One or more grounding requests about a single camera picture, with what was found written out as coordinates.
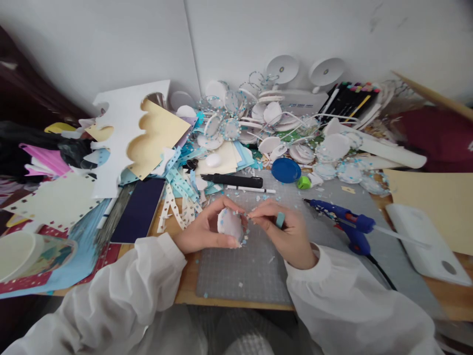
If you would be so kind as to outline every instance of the cutting mat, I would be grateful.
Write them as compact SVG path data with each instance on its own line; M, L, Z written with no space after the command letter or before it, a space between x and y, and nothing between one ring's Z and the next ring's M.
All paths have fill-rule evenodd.
M264 180L264 188L276 190L276 194L267 194L270 198L280 197L280 203L300 210L307 223L309 239L312 242L328 246L354 255L348 249L347 236L323 216L316 216L302 198L319 199L343 206L356 214L373 218L376 223L389 228L378 207L359 185L345 184L338 179L326 181L321 186L324 191L315 188L298 190L296 184L282 184L268 170L257 172ZM344 191L343 186L352 188L355 194ZM263 193L224 190L232 200L247 211L263 201ZM199 264L197 296L223 298L242 301L292 304L286 287L287 272L284 261L264 231L250 223L250 232L246 245L239 249L205 249ZM412 301L421 306L430 316L444 318L445 315L425 284L415 272L401 243L378 231L367 235L372 255L398 288ZM378 270L364 257L358 257L368 270L382 283L386 284Z

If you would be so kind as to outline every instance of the person's left hand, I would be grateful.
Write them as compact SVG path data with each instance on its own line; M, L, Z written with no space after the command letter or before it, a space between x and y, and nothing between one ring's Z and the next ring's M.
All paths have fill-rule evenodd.
M225 207L244 213L245 210L228 197L222 196L207 206L197 218L181 233L174 237L174 242L183 254L204 248L238 248L240 244L231 235L217 232L217 218ZM241 222L245 228L248 220L242 214Z

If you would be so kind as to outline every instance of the small white ball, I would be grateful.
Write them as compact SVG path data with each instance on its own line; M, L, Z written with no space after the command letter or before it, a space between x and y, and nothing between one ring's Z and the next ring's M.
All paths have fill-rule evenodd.
M218 168L222 163L222 158L217 153L213 153L205 158L205 163L209 168Z

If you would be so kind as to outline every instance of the wooden table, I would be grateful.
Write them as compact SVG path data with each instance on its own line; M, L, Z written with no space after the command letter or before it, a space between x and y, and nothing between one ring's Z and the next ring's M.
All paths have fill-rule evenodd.
M373 200L377 204L378 208L383 213L384 218L391 227L393 224L389 218L385 206L393 203L392 196L381 198L379 196L372 195ZM181 207L181 199L176 199L177 204ZM161 215L163 204L161 203L156 216ZM159 234L156 233L158 230L159 219L155 216L152 223L150 237L157 237ZM176 219L173 217L166 221L166 232L172 237L177 235L181 231L181 228L177 224ZM132 249L133 245L122 245L118 257L120 258L127 251ZM473 257L468 255L455 253L459 261L462 263L469 276L473 279ZM293 311L293 306L279 305L272 303L260 303L260 302L249 302L249 301L234 301L219 298L203 298L196 296L197 289L197 278L199 273L199 264L196 263L201 256L200 252L189 254L186 256L187 265L184 267L181 276L181 282L177 291L175 303L186 303L202 306L220 306L220 307L242 307L242 308L259 308L259 309L274 309L274 310L285 310ZM424 277L425 282L429 286L430 290L437 298L439 303L442 305L446 315L451 320L462 320L462 321L473 321L473 287L465 287L456 284L448 284L443 281ZM58 290L54 292L54 295L64 296L67 293L66 290Z

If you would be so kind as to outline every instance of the paper cup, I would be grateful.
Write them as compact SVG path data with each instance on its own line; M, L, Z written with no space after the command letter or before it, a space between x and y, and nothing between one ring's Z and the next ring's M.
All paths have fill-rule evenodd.
M77 242L18 231L0 238L0 282L53 271L77 252Z

